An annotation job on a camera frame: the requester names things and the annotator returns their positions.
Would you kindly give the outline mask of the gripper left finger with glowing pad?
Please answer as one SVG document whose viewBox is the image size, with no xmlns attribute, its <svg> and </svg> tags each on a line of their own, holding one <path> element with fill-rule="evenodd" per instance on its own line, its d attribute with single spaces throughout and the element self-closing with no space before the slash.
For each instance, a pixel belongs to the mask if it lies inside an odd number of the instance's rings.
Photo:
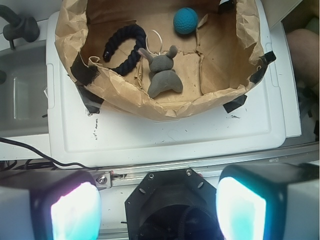
<svg viewBox="0 0 320 240">
<path fill-rule="evenodd" d="M 0 173 L 2 240 L 95 240 L 102 200 L 85 170 Z"/>
</svg>

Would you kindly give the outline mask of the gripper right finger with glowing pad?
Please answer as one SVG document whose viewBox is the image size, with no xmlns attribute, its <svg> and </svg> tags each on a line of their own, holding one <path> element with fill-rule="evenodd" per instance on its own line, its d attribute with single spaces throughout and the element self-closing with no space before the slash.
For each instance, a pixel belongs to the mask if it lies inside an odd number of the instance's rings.
<svg viewBox="0 0 320 240">
<path fill-rule="evenodd" d="M 320 167 L 228 165 L 217 185 L 216 213 L 228 240 L 318 240 Z"/>
</svg>

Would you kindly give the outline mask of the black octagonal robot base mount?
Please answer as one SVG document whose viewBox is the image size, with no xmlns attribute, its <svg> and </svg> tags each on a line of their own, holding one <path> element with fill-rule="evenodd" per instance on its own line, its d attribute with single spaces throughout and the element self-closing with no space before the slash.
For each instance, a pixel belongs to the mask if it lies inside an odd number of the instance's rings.
<svg viewBox="0 0 320 240">
<path fill-rule="evenodd" d="M 191 168 L 149 172 L 124 202 L 130 240 L 222 240 L 217 189 Z"/>
</svg>

